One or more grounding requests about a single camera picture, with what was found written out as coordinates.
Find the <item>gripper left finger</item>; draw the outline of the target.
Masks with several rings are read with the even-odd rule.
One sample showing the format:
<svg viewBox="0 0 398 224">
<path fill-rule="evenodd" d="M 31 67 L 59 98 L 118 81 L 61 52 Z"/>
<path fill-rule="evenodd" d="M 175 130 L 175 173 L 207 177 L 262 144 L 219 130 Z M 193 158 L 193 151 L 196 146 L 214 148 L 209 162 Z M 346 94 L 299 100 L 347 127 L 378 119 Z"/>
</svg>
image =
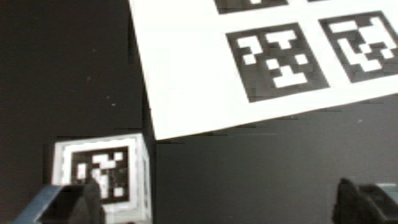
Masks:
<svg viewBox="0 0 398 224">
<path fill-rule="evenodd" d="M 47 185 L 17 219 L 15 224 L 106 224 L 100 185 Z"/>
</svg>

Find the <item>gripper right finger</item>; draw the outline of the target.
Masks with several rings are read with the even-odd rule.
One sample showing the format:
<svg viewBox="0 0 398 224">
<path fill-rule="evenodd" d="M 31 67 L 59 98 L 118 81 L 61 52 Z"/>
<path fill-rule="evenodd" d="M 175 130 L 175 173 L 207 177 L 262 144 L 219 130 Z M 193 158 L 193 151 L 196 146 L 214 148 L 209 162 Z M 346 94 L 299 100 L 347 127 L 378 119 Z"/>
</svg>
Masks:
<svg viewBox="0 0 398 224">
<path fill-rule="evenodd" d="M 335 224 L 398 224 L 398 184 L 358 184 L 344 178 L 333 209 Z"/>
</svg>

